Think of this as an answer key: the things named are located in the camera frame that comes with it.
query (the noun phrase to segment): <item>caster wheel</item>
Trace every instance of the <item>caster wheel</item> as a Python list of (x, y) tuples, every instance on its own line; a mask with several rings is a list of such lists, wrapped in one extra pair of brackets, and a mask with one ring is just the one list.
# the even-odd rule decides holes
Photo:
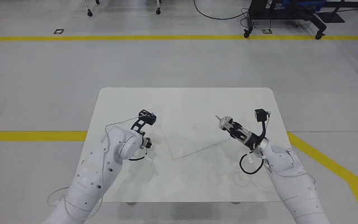
[(319, 40), (319, 39), (322, 38), (323, 35), (324, 35), (324, 34), (323, 34), (321, 31), (318, 31), (317, 34), (315, 35), (315, 39), (316, 39), (316, 40)]

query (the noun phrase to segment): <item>white cable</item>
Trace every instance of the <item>white cable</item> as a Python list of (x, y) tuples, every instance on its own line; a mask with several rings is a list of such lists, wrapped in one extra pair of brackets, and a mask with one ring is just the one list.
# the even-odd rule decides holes
[(267, 120), (267, 123), (266, 123), (266, 130), (267, 130), (267, 126), (269, 126), (269, 121), (270, 121), (270, 116), (268, 116), (268, 120)]
[[(136, 118), (140, 118), (140, 117), (142, 117), (142, 116), (145, 116), (145, 115), (136, 116), (136, 117), (134, 117), (134, 118), (125, 120), (125, 121), (123, 121), (123, 122), (117, 122), (117, 123), (112, 123), (112, 124), (106, 125), (106, 126), (105, 126), (105, 133), (106, 133), (106, 134), (105, 134), (105, 136), (103, 137), (103, 139), (101, 139), (101, 143), (103, 142), (104, 138), (107, 137), (107, 141), (108, 141), (107, 149), (108, 149), (108, 151), (109, 151), (109, 149), (110, 149), (110, 139), (109, 139), (107, 127), (108, 127), (108, 126), (111, 126), (111, 125), (115, 125), (115, 124), (121, 124), (121, 123), (124, 123), (124, 122), (128, 122), (128, 121), (130, 121), (130, 120), (133, 120), (133, 119), (136, 119)], [(92, 217), (100, 210), (100, 208), (101, 208), (101, 205), (102, 205), (102, 203), (103, 203), (103, 196), (105, 195), (105, 186), (104, 186), (104, 177), (105, 177), (105, 174), (104, 174), (104, 169), (105, 169), (105, 156), (106, 156), (106, 153), (108, 153), (108, 151), (105, 151), (105, 153), (103, 154), (103, 163), (102, 163), (102, 198), (101, 198), (100, 205), (98, 206), (97, 210), (95, 211), (95, 213), (94, 213), (93, 215), (91, 215), (91, 216), (89, 216), (89, 217), (87, 217), (87, 218), (84, 218), (84, 219), (75, 218), (75, 217), (73, 217), (73, 216), (69, 213), (69, 211), (68, 211), (68, 209), (67, 209), (66, 197), (65, 197), (65, 196), (62, 196), (62, 197), (60, 197), (60, 198), (58, 199), (58, 200), (60, 200), (61, 198), (64, 198), (65, 210), (66, 210), (67, 214), (69, 214), (69, 215), (70, 215), (72, 218), (74, 218), (75, 220), (79, 220), (79, 221), (88, 220), (88, 219), (92, 218)], [(47, 203), (48, 203), (48, 205), (49, 205), (49, 206), (55, 206), (55, 205), (51, 205), (51, 204), (49, 203), (50, 197), (51, 197), (54, 193), (56, 193), (56, 192), (58, 192), (58, 191), (60, 191), (60, 190), (63, 190), (63, 189), (68, 189), (68, 188), (69, 188), (69, 186), (67, 186), (67, 187), (65, 187), (65, 188), (58, 189), (58, 190), (52, 192), (52, 193), (48, 196), (48, 198), (47, 198)]]
[(52, 192), (52, 193), (47, 197), (47, 204), (48, 204), (49, 206), (51, 206), (51, 207), (56, 206), (57, 204), (50, 204), (49, 200), (50, 200), (51, 196), (52, 196), (54, 193), (59, 192), (60, 190), (68, 189), (68, 188), (69, 188), (69, 186), (66, 186), (65, 188), (60, 188), (60, 189), (55, 190), (54, 192)]

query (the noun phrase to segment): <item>black cable on floor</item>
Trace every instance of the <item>black cable on floor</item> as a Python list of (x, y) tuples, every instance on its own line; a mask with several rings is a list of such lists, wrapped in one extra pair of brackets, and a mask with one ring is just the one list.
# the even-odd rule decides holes
[(196, 10), (197, 10), (198, 13), (202, 14), (203, 16), (205, 16), (205, 17), (207, 17), (207, 18), (212, 18), (213, 20), (232, 20), (233, 18), (240, 17), (240, 16), (242, 16), (242, 15), (244, 15), (244, 14), (246, 13), (246, 12), (244, 12), (244, 13), (241, 13), (240, 15), (233, 16), (233, 17), (230, 17), (230, 18), (215, 18), (215, 17), (207, 16), (207, 15), (205, 15), (204, 13), (200, 12), (200, 10), (199, 10), (199, 9), (197, 8), (197, 6), (196, 6), (195, 0), (193, 0), (193, 2), (194, 2), (194, 6), (195, 6), (195, 8), (196, 8)]

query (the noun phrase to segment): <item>table leg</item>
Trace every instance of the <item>table leg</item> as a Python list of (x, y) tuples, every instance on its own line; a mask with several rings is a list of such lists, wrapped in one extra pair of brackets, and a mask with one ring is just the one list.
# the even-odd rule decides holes
[(157, 11), (156, 14), (160, 14), (161, 13), (161, 0), (157, 0)]
[(89, 16), (89, 17), (91, 17), (91, 16), (93, 16), (93, 14), (92, 14), (92, 12), (91, 12), (91, 9), (90, 9), (90, 7), (88, 6), (88, 2), (87, 2), (87, 0), (84, 0), (84, 2), (85, 2), (85, 4), (86, 4), (86, 6), (87, 6), (87, 16)]

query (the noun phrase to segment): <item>table top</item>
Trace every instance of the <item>table top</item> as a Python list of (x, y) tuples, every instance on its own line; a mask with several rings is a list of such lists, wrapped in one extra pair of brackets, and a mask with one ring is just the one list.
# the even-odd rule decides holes
[[(220, 130), (215, 118), (231, 116), (246, 129), (261, 134), (261, 123), (254, 115), (254, 109), (259, 108), (271, 112), (266, 137), (273, 145), (291, 147), (269, 88), (104, 88), (80, 161), (100, 145), (105, 125), (138, 116), (145, 109), (157, 116), (153, 126), (142, 129), (152, 139), (152, 148), (144, 160), (124, 161), (104, 202), (280, 201), (265, 169), (255, 175), (242, 172), (239, 160), (249, 149)], [(129, 129), (134, 122), (120, 126)], [(180, 142), (191, 148), (186, 151)], [(253, 171), (260, 163), (253, 158), (252, 164), (244, 160), (243, 166)]]

